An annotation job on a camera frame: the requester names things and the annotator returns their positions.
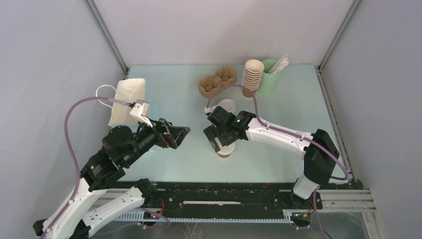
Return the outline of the white paper bag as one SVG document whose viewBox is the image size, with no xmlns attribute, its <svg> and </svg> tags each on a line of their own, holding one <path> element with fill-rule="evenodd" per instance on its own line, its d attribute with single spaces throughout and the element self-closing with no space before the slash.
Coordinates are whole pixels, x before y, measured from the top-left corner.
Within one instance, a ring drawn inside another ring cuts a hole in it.
<svg viewBox="0 0 422 239">
<path fill-rule="evenodd" d="M 146 81 L 143 78 L 131 78 L 121 80 L 118 82 L 117 87 L 112 85 L 101 85 L 96 89 L 96 97 L 98 97 L 99 89 L 103 87 L 110 87 L 115 91 L 114 99 L 128 103 L 134 103 L 137 100 L 145 100 Z M 99 102 L 111 108 L 111 116 L 108 126 L 111 128 L 119 125 L 125 125 L 134 128 L 138 125 L 138 121 L 130 115 L 131 108 L 121 104 L 113 103 L 112 106 L 106 103 Z"/>
</svg>

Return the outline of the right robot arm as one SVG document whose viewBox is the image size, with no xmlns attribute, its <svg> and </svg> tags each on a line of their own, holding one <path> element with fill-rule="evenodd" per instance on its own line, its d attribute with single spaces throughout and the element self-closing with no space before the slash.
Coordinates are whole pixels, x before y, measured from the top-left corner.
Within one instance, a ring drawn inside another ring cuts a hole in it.
<svg viewBox="0 0 422 239">
<path fill-rule="evenodd" d="M 234 115 L 221 106 L 205 108 L 205 114 L 211 125 L 204 133 L 215 152 L 237 140 L 251 140 L 295 153 L 304 162 L 303 173 L 289 195 L 295 208 L 304 207 L 314 190 L 332 178 L 339 152 L 326 131 L 295 131 L 272 125 L 251 112 L 240 111 Z"/>
</svg>

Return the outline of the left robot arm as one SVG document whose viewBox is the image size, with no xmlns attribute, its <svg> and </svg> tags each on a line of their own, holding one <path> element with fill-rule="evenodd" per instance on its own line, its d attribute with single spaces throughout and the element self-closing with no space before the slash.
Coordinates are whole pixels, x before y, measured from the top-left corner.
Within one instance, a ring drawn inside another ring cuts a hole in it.
<svg viewBox="0 0 422 239">
<path fill-rule="evenodd" d="M 154 146 L 177 149 L 190 130 L 165 119 L 154 120 L 152 127 L 141 123 L 137 132 L 121 125 L 112 128 L 102 139 L 102 148 L 80 171 L 76 195 L 70 194 L 50 218 L 36 221 L 33 224 L 36 235 L 42 239 L 88 239 L 127 211 L 154 206 L 158 191 L 145 178 L 109 203 L 91 209 L 125 175 L 125 168 Z"/>
</svg>

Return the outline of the brown paper coffee cup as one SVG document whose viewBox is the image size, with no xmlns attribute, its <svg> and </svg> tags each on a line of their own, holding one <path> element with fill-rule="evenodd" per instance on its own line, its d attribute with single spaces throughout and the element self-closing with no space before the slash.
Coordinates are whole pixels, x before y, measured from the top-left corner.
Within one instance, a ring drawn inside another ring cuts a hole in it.
<svg viewBox="0 0 422 239">
<path fill-rule="evenodd" d="M 233 153 L 233 151 L 232 150 L 229 150 L 229 151 L 223 151 L 223 150 L 221 150 L 221 151 L 219 151 L 219 152 L 217 152 L 217 155 L 220 157 L 220 158 L 228 158 L 228 157 L 230 157 L 231 156 L 231 154 Z"/>
</svg>

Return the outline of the white cup lid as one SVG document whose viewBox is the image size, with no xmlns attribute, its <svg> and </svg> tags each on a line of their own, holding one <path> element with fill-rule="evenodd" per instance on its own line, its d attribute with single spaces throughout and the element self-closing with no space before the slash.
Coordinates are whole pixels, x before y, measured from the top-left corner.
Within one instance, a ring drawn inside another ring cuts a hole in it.
<svg viewBox="0 0 422 239">
<path fill-rule="evenodd" d="M 221 150 L 223 150 L 223 151 L 229 151 L 229 150 L 234 151 L 234 149 L 235 149 L 235 143 L 232 143 L 228 146 L 221 146 L 219 151 L 221 151 Z"/>
</svg>

